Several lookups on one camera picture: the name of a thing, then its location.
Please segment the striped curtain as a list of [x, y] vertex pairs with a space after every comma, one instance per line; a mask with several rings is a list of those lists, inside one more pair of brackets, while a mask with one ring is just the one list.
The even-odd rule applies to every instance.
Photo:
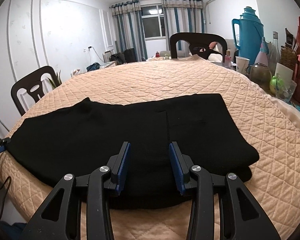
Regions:
[[204, 33], [203, 0], [161, 0], [167, 48], [175, 33]]
[[136, 60], [142, 61], [147, 57], [147, 49], [139, 0], [116, 3], [110, 9], [118, 50], [134, 49]]

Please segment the blue thermos jug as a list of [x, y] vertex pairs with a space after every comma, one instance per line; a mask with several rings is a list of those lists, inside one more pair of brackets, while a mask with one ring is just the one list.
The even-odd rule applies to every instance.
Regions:
[[245, 7], [240, 19], [233, 19], [231, 23], [238, 55], [249, 59], [250, 65], [254, 64], [264, 37], [264, 26], [261, 20], [252, 7]]

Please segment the window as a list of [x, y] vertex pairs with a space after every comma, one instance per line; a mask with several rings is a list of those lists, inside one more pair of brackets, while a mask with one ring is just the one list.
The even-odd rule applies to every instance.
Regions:
[[146, 39], [165, 37], [164, 12], [161, 5], [142, 7], [141, 17]]

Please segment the glass jar with green toy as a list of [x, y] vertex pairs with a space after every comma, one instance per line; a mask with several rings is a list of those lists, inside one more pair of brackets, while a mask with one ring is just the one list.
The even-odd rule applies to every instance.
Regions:
[[285, 103], [290, 103], [296, 87], [295, 81], [285, 81], [279, 74], [275, 74], [269, 83], [271, 93]]

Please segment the dark chair right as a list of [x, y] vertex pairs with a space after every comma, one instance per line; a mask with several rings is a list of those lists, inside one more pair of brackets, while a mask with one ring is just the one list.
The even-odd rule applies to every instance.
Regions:
[[226, 51], [228, 50], [228, 45], [226, 40], [216, 34], [205, 34], [205, 33], [175, 33], [170, 37], [170, 49], [171, 58], [177, 59], [177, 43], [179, 41], [185, 41], [189, 44], [189, 50], [192, 55], [198, 55], [203, 59], [208, 59], [211, 54], [215, 51], [210, 49], [209, 45], [212, 42], [217, 42], [222, 46], [222, 62], [225, 61]]

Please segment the dark chair left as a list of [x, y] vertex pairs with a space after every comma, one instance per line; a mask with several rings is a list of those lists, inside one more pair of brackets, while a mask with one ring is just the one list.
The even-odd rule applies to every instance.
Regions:
[[11, 97], [21, 116], [23, 116], [26, 111], [23, 108], [20, 100], [18, 99], [18, 91], [20, 89], [25, 89], [27, 94], [29, 94], [29, 96], [33, 98], [35, 103], [37, 103], [44, 96], [43, 83], [41, 81], [41, 78], [44, 74], [49, 74], [49, 76], [53, 79], [56, 78], [56, 72], [51, 66], [43, 66], [26, 75], [12, 86]]

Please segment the wicker basket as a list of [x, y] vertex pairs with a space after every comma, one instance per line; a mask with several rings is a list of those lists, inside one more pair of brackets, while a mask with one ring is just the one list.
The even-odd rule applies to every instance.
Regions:
[[282, 46], [281, 47], [281, 57], [280, 57], [280, 63], [286, 67], [288, 67], [291, 70], [295, 70], [295, 66], [297, 64], [297, 53], [296, 51]]

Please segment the white paper cup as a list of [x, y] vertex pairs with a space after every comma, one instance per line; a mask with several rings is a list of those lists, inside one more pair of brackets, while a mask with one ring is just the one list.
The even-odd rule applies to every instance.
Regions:
[[245, 75], [249, 66], [250, 60], [245, 57], [236, 57], [236, 72]]

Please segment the glass teapot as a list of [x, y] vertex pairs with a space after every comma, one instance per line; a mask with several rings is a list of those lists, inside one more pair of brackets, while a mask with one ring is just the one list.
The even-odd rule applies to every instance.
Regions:
[[258, 84], [260, 87], [268, 87], [271, 81], [271, 71], [265, 64], [255, 63], [247, 67], [246, 70], [249, 80]]

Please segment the black bags by window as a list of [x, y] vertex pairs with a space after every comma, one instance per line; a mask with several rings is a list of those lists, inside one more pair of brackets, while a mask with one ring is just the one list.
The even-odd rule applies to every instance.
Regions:
[[112, 54], [109, 60], [110, 62], [111, 61], [116, 62], [117, 65], [121, 65], [125, 63], [133, 63], [138, 61], [134, 48], [127, 49], [122, 53]]

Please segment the striped curtain left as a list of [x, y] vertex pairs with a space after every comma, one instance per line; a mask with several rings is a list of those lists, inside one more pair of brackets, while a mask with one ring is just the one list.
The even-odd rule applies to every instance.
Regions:
[[147, 49], [139, 0], [116, 3], [110, 9], [118, 50], [134, 49], [136, 60], [142, 61], [147, 57]]

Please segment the striped curtain right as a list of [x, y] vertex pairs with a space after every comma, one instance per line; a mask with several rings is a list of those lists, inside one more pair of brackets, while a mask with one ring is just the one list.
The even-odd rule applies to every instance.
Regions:
[[175, 33], [204, 33], [203, 0], [161, 0], [167, 48]]

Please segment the dark chair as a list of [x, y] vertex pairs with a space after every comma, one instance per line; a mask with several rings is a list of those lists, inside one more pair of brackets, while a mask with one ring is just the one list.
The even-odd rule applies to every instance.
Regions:
[[44, 96], [43, 83], [41, 81], [41, 78], [44, 74], [49, 74], [49, 76], [53, 79], [56, 78], [56, 72], [51, 66], [43, 66], [26, 75], [12, 86], [11, 97], [21, 116], [23, 116], [26, 111], [23, 108], [20, 100], [18, 99], [18, 91], [20, 89], [25, 89], [27, 94], [29, 94], [29, 96], [33, 98], [35, 103], [37, 103]]
[[185, 41], [189, 44], [189, 50], [192, 55], [198, 55], [203, 59], [208, 59], [211, 54], [215, 51], [210, 49], [209, 45], [212, 42], [217, 42], [222, 46], [222, 62], [225, 61], [226, 51], [228, 50], [228, 45], [226, 40], [216, 34], [205, 34], [205, 33], [175, 33], [170, 37], [170, 49], [171, 58], [177, 59], [177, 43], [179, 41]]

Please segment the green potted plant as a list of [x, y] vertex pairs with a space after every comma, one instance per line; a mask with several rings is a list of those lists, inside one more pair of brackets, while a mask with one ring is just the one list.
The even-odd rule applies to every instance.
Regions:
[[52, 77], [48, 77], [47, 78], [51, 87], [53, 89], [57, 88], [58, 86], [60, 86], [62, 84], [62, 81], [61, 81], [61, 71], [57, 72], [56, 73], [56, 78], [53, 79]]

